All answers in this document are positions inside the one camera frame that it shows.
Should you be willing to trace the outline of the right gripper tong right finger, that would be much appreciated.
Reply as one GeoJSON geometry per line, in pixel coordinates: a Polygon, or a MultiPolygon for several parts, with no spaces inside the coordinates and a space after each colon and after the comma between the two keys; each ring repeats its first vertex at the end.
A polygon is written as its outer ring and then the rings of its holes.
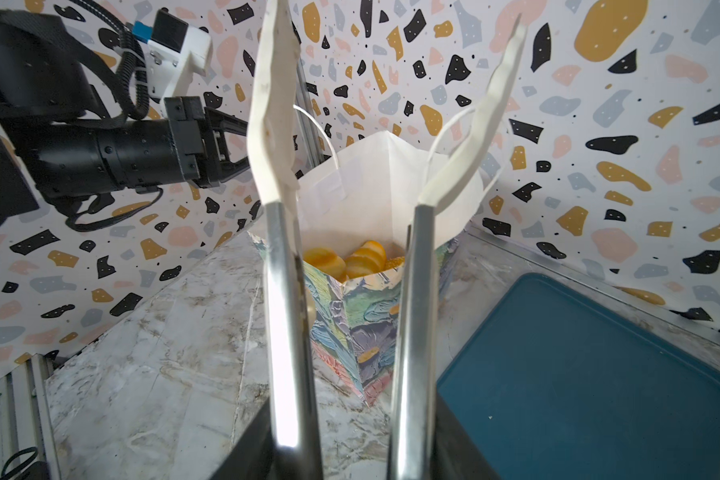
{"type": "Polygon", "coordinates": [[[435,334],[439,268],[436,218],[476,174],[501,124],[520,65],[527,28],[513,25],[485,96],[467,114],[472,123],[462,143],[434,175],[424,177],[407,244],[392,390],[387,476],[428,479],[436,425],[435,334]]]}

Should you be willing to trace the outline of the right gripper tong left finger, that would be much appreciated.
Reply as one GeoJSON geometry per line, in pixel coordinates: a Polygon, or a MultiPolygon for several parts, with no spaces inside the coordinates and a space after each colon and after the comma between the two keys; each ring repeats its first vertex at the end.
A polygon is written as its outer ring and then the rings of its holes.
{"type": "Polygon", "coordinates": [[[247,151],[263,217],[265,314],[274,472],[319,479],[322,459],[297,218],[292,142],[299,43],[285,1],[265,6],[247,151]]]}

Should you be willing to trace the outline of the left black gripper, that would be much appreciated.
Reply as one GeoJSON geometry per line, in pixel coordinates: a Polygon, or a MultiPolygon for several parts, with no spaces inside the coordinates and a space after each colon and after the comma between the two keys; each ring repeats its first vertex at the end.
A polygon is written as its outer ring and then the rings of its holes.
{"type": "Polygon", "coordinates": [[[203,106],[197,97],[171,97],[166,118],[116,128],[4,121],[2,127],[37,190],[48,201],[191,183],[216,187],[248,168],[233,160],[226,137],[245,136],[247,123],[203,106]]]}

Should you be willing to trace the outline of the white floral paper bag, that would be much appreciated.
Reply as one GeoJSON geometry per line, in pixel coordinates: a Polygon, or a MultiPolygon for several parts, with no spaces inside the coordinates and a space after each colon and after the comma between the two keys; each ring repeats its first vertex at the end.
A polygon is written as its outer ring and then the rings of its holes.
{"type": "MultiPolygon", "coordinates": [[[[316,306],[309,336],[320,358],[361,399],[372,403],[391,382],[403,265],[337,281],[303,260],[312,248],[344,260],[366,241],[379,242],[387,259],[404,256],[405,238],[427,174],[447,161],[378,131],[297,177],[297,218],[305,295],[316,306]]],[[[251,229],[265,254],[265,238],[251,229]]]]}

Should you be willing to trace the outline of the shell shaped striped bun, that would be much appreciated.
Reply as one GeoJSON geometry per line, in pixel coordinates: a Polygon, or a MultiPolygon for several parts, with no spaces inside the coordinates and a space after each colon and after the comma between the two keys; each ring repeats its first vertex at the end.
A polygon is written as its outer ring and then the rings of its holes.
{"type": "Polygon", "coordinates": [[[377,241],[366,241],[345,259],[349,279],[380,273],[387,261],[385,248],[377,241]]]}

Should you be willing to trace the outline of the round striped bun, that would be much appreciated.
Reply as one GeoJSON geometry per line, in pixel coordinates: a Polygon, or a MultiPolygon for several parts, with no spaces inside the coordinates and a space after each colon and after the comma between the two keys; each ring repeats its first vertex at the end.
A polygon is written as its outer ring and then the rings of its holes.
{"type": "Polygon", "coordinates": [[[345,260],[330,248],[309,249],[304,253],[303,260],[337,281],[347,279],[345,260]]]}

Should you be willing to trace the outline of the large sesame bread loaf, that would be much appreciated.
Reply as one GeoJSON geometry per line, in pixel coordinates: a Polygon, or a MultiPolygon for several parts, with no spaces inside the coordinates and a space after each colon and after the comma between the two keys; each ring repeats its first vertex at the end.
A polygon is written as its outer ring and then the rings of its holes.
{"type": "Polygon", "coordinates": [[[403,265],[405,262],[404,256],[388,258],[384,264],[384,270],[395,269],[403,265]]]}

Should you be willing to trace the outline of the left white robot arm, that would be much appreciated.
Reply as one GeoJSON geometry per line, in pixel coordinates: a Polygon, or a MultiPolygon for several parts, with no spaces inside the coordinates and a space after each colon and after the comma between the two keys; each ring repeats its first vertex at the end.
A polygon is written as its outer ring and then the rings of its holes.
{"type": "Polygon", "coordinates": [[[166,11],[146,26],[83,8],[114,30],[116,68],[60,17],[0,10],[0,226],[48,203],[71,230],[101,230],[122,221],[96,218],[113,192],[159,199],[167,185],[213,188],[249,167],[226,143],[245,121],[187,95],[210,66],[207,32],[166,11]]]}

